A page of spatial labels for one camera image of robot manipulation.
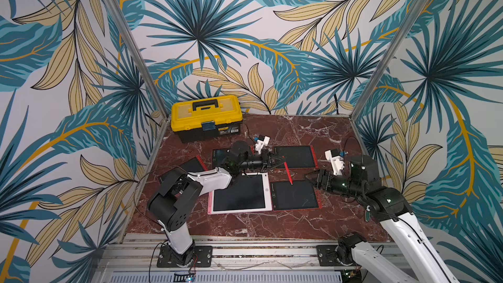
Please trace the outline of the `red stylus angled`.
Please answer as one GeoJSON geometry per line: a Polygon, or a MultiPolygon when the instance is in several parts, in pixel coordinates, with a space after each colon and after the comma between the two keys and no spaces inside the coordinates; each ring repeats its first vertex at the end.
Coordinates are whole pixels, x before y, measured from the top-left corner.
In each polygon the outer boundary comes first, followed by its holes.
{"type": "Polygon", "coordinates": [[[289,167],[288,167],[288,164],[287,164],[286,161],[284,161],[284,168],[285,168],[286,174],[288,176],[288,181],[289,181],[290,185],[292,186],[293,185],[293,179],[292,179],[292,175],[291,175],[291,172],[289,170],[289,167]]]}

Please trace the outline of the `red stylus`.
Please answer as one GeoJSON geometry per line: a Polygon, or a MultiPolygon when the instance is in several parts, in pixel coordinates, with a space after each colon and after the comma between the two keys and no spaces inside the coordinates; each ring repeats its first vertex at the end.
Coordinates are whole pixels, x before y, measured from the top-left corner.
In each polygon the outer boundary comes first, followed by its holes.
{"type": "Polygon", "coordinates": [[[315,169],[319,169],[319,165],[318,165],[318,160],[317,160],[317,157],[316,157],[316,153],[314,151],[314,148],[312,145],[310,145],[310,148],[311,148],[311,152],[312,152],[312,155],[313,155],[313,160],[314,160],[314,166],[315,166],[315,169]]]}

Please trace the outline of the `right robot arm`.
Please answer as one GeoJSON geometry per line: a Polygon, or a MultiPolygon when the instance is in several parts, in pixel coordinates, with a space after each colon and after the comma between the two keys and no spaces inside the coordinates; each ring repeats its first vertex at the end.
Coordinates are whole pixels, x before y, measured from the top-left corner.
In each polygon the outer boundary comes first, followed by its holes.
{"type": "Polygon", "coordinates": [[[414,272],[410,276],[377,251],[361,234],[340,237],[337,245],[317,246],[320,266],[360,267],[380,282],[457,282],[425,235],[413,209],[396,189],[385,187],[377,161],[366,155],[330,156],[332,169],[306,175],[313,186],[327,193],[353,199],[392,237],[414,272]]]}

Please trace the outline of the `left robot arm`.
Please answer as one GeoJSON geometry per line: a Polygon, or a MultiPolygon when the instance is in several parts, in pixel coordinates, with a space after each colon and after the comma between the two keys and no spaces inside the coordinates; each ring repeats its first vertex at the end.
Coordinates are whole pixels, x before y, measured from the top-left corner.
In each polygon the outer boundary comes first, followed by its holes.
{"type": "Polygon", "coordinates": [[[167,236],[172,261],[186,266],[195,259],[195,241],[187,220],[199,198],[209,195],[214,213],[270,211],[268,171],[284,164],[265,145],[251,148],[245,141],[234,143],[221,165],[204,172],[175,169],[163,178],[147,209],[167,236]]]}

